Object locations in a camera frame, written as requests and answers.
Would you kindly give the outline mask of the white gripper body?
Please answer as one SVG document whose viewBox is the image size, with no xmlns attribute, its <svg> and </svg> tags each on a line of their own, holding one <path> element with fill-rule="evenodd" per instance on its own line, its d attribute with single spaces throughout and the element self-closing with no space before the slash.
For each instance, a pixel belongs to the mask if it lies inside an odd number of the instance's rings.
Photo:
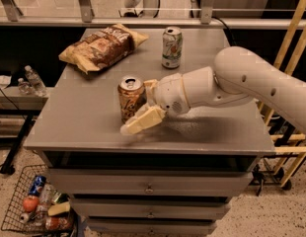
<svg viewBox="0 0 306 237">
<path fill-rule="evenodd" d="M 154 99 L 169 117 L 186 114 L 190 110 L 183 75 L 180 73 L 159 80 L 154 90 Z"/>
</svg>

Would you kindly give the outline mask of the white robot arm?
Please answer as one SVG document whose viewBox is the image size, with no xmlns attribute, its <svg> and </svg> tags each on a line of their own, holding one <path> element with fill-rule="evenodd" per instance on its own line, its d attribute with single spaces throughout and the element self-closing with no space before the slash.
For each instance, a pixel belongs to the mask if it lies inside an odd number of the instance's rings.
<svg viewBox="0 0 306 237">
<path fill-rule="evenodd" d="M 144 82 L 147 103 L 121 128 L 136 134 L 162 122 L 164 117 L 206 106 L 227 108 L 257 99 L 306 135 L 306 82 L 276 69 L 240 46 L 220 50 L 212 67 L 175 73 Z"/>
</svg>

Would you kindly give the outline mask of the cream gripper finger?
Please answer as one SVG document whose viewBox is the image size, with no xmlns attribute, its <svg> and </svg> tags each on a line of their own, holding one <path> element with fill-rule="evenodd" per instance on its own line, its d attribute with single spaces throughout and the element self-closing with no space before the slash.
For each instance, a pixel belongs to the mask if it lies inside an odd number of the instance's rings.
<svg viewBox="0 0 306 237">
<path fill-rule="evenodd" d="M 156 79 L 146 80 L 144 82 L 144 87 L 146 91 L 146 96 L 148 100 L 154 99 L 154 91 L 157 87 L 158 81 Z"/>
<path fill-rule="evenodd" d="M 123 135 L 132 135 L 162 122 L 166 112 L 158 105 L 143 105 L 121 128 Z"/>
</svg>

